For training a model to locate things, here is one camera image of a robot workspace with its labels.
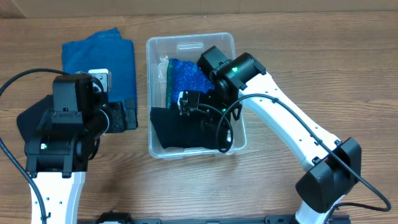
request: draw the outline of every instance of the cable clip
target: cable clip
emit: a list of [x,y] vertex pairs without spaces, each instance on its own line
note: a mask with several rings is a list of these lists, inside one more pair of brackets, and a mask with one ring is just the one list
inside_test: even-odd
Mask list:
[[40,219],[43,221],[43,220],[46,220],[46,219],[48,219],[48,218],[50,218],[51,217],[51,212],[49,212],[49,215],[48,216],[46,216],[46,217],[40,217]]
[[323,143],[322,139],[319,139],[318,142],[315,142],[315,144],[316,144],[317,146],[321,145],[322,143]]
[[278,103],[279,102],[279,99],[278,98],[274,98],[273,100],[272,100],[272,103]]

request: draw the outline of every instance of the blue towel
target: blue towel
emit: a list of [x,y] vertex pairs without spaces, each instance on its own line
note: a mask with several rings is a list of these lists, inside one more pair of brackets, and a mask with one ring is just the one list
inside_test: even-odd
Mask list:
[[112,73],[109,102],[134,98],[137,114],[136,64],[131,40],[122,39],[118,28],[99,31],[85,40],[62,45],[63,70],[68,73],[107,68]]

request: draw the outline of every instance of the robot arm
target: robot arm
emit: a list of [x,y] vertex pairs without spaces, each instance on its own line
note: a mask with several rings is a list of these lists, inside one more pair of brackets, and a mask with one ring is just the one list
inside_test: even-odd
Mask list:
[[198,66],[215,85],[217,99],[221,102],[218,105],[228,107],[220,119],[218,130],[227,114],[235,109],[239,113],[241,101],[244,107],[256,113],[290,148],[307,172],[296,184],[303,199],[300,210],[295,214],[296,220],[300,224],[324,223],[331,207],[358,182],[336,160],[328,157],[329,152],[332,150],[360,175],[359,144],[352,138],[342,143],[312,121],[284,95],[266,68],[248,53],[230,60],[214,46],[201,55]]
[[[298,114],[330,149],[334,149],[337,146],[336,144],[340,142],[334,134],[324,130],[296,106],[276,85],[269,73],[256,75],[246,85],[248,87],[245,90],[239,91],[240,96],[265,93],[276,97]],[[319,144],[315,144],[314,139],[308,131],[287,110],[277,103],[273,103],[268,99],[254,97],[244,100],[244,107],[253,111],[283,140],[298,159],[303,170],[309,171],[314,167],[315,160],[324,159],[328,155],[324,148]],[[299,224],[322,224],[326,221],[328,212],[318,213],[305,202],[302,202],[300,209],[295,214],[295,218]]]
[[[98,151],[100,136],[111,129],[112,116],[107,110],[111,74],[107,70],[90,72],[54,80],[53,108],[45,111],[25,145],[26,171],[44,200],[47,224],[77,223],[88,161]],[[32,186],[30,189],[32,224],[41,224],[39,201]]]

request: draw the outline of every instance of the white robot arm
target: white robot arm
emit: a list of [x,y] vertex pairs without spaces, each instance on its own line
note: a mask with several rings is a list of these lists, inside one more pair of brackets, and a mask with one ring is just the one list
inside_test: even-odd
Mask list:
[[[269,73],[256,75],[246,85],[248,87],[245,90],[239,91],[240,96],[262,93],[278,98],[298,114],[330,149],[334,149],[336,142],[340,142],[334,134],[324,130],[296,106],[276,85]],[[297,119],[281,105],[268,99],[253,97],[244,100],[244,107],[253,111],[283,140],[303,170],[308,171],[314,166],[314,158],[324,159],[328,155],[321,145],[314,143],[314,139]],[[326,221],[328,212],[318,213],[302,202],[295,216],[299,224],[322,224]]]

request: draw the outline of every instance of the blue sparkly fabric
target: blue sparkly fabric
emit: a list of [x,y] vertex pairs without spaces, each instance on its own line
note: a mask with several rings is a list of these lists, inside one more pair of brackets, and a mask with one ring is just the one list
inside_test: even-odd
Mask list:
[[207,93],[208,90],[214,90],[214,85],[196,63],[172,58],[167,67],[166,107],[171,108],[172,103],[178,101],[178,95],[184,90]]

